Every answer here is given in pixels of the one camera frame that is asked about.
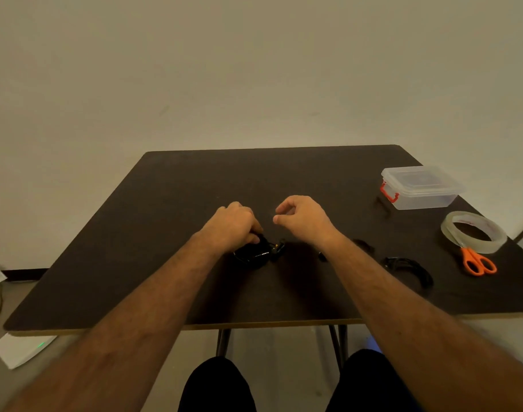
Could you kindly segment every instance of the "transparent plastic box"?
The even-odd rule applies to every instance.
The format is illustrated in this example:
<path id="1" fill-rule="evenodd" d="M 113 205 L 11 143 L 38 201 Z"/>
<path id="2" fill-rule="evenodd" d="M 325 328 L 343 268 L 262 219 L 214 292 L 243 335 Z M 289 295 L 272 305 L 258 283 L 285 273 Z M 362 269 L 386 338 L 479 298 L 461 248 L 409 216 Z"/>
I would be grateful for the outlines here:
<path id="1" fill-rule="evenodd" d="M 465 188 L 436 166 L 387 167 L 382 194 L 399 210 L 448 207 Z"/>

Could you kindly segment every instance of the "scissors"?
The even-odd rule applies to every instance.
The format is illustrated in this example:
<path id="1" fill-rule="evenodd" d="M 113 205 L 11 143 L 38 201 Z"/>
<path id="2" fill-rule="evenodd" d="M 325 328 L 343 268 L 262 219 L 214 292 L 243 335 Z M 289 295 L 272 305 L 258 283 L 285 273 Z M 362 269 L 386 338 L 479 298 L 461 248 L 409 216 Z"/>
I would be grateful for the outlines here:
<path id="1" fill-rule="evenodd" d="M 451 228 L 448 229 L 450 234 L 456 240 L 458 246 L 462 248 L 462 254 L 464 255 L 464 267 L 468 273 L 473 276 L 483 276 L 485 273 L 493 275 L 498 271 L 496 265 L 485 256 L 481 256 L 475 250 L 467 247 L 464 242 L 458 237 L 455 231 Z"/>

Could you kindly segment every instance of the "clear tape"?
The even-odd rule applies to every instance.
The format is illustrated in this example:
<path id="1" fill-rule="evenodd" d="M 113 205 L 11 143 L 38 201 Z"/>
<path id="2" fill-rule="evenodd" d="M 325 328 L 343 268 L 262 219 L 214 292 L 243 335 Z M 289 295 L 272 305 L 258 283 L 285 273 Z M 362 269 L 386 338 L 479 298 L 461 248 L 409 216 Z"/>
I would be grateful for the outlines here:
<path id="1" fill-rule="evenodd" d="M 478 238 L 465 234 L 454 225 L 455 222 L 462 222 L 478 228 L 488 235 L 490 241 L 479 240 Z M 446 238 L 454 244 L 459 245 L 457 240 L 450 233 L 450 229 L 454 232 L 454 235 L 457 235 L 464 245 L 481 254 L 496 253 L 507 241 L 507 234 L 494 221 L 491 221 L 482 215 L 468 213 L 466 211 L 451 212 L 446 216 L 446 218 L 444 218 L 443 223 L 440 225 L 440 230 Z"/>

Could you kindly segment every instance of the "table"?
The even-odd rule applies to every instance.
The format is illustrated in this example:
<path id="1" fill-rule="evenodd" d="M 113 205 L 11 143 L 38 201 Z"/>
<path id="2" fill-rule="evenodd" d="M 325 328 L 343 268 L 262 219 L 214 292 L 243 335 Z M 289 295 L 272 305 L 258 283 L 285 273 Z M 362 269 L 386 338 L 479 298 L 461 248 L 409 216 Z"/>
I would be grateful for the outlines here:
<path id="1" fill-rule="evenodd" d="M 444 311 L 523 315 L 523 249 L 509 239 L 491 256 L 498 274 L 468 276 L 459 249 L 439 226 L 450 211 L 476 212 L 473 207 L 458 197 L 446 208 L 398 211 L 382 196 L 383 168 L 414 165 L 419 162 L 397 145 L 145 153 L 4 328 L 14 335 L 91 328 L 234 200 L 253 209 L 269 241 L 284 238 L 288 248 L 255 271 L 224 256 L 184 329 L 362 322 L 331 266 L 272 223 L 291 194 L 312 196 L 342 233 L 373 246 L 376 260 L 419 262 L 435 282 L 423 296 Z M 409 274 L 399 278 L 419 291 Z"/>

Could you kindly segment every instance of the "container lid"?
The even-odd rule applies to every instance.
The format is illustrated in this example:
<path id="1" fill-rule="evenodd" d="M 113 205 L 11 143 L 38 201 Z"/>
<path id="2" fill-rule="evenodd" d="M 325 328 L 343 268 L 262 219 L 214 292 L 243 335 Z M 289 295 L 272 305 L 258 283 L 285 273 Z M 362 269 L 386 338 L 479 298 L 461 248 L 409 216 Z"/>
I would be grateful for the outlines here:
<path id="1" fill-rule="evenodd" d="M 436 166 L 387 167 L 381 175 L 396 192 L 411 198 L 465 192 L 463 185 Z"/>

